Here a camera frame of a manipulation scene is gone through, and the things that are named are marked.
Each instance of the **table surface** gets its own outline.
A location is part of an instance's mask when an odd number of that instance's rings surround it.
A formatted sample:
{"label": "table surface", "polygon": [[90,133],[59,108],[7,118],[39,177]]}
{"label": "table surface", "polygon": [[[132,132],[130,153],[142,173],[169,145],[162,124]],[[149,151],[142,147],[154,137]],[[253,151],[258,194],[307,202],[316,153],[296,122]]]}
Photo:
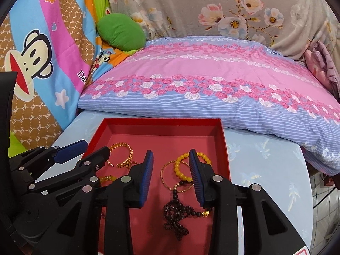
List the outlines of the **table surface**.
{"label": "table surface", "polygon": [[[137,118],[115,113],[83,111],[60,135],[54,145],[64,147],[79,140],[88,143],[104,118]],[[310,179],[300,146],[274,135],[224,129],[232,183],[259,183],[294,225],[310,247],[313,228],[313,200]],[[72,170],[81,155],[56,163],[37,182]],[[242,212],[238,206],[239,255],[244,254]]]}

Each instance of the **dark beaded necklace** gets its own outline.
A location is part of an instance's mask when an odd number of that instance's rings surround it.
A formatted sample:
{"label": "dark beaded necklace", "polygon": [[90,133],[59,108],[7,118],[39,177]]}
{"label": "dark beaded necklace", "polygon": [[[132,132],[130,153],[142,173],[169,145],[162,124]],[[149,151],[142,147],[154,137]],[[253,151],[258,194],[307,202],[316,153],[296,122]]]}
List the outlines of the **dark beaded necklace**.
{"label": "dark beaded necklace", "polygon": [[174,190],[172,191],[172,200],[169,201],[163,209],[163,216],[166,219],[166,223],[164,224],[164,228],[166,230],[174,229],[175,236],[180,241],[183,236],[189,234],[189,230],[186,229],[183,225],[179,224],[179,221],[185,219],[187,217],[207,217],[211,208],[206,209],[205,212],[195,212],[191,206],[184,206],[182,202],[178,199],[178,191],[176,188],[180,185],[183,186],[187,181],[181,180],[174,186]]}

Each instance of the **pink stripe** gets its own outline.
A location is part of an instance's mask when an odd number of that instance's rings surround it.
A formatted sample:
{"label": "pink stripe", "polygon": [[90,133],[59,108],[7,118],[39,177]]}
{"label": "pink stripe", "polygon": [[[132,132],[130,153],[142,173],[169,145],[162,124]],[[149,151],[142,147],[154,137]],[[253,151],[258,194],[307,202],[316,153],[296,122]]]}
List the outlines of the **pink stripe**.
{"label": "pink stripe", "polygon": [[[81,93],[84,88],[84,83],[77,76],[77,73],[82,70],[85,76],[87,76],[89,74],[90,66],[81,58],[78,46],[67,31],[64,21],[62,20],[59,0],[56,0],[52,4],[50,2],[45,2],[45,0],[39,1],[50,31],[50,40],[53,44],[58,65],[71,79],[76,90]],[[56,31],[52,30],[53,23],[57,26]]]}

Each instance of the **white star print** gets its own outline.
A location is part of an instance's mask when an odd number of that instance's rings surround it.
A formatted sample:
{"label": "white star print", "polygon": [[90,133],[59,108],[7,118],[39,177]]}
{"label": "white star print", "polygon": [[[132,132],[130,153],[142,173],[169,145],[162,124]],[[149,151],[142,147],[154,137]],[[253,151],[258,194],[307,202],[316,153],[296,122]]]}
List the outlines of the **white star print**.
{"label": "white star print", "polygon": [[65,104],[69,101],[69,97],[66,96],[66,89],[63,89],[60,93],[56,92],[55,96],[57,100],[55,101],[56,106],[61,106],[62,109],[65,109]]}

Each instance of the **lime green fabric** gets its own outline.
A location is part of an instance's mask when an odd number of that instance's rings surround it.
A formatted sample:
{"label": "lime green fabric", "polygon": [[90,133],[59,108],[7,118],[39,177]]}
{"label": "lime green fabric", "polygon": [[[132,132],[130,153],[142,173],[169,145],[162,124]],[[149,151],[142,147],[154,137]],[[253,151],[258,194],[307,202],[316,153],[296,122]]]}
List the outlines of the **lime green fabric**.
{"label": "lime green fabric", "polygon": [[22,152],[27,151],[19,140],[10,132],[10,148],[8,149],[9,158],[16,156]]}
{"label": "lime green fabric", "polygon": [[123,13],[105,15],[98,21],[97,30],[102,39],[124,52],[138,50],[146,43],[143,29]]}

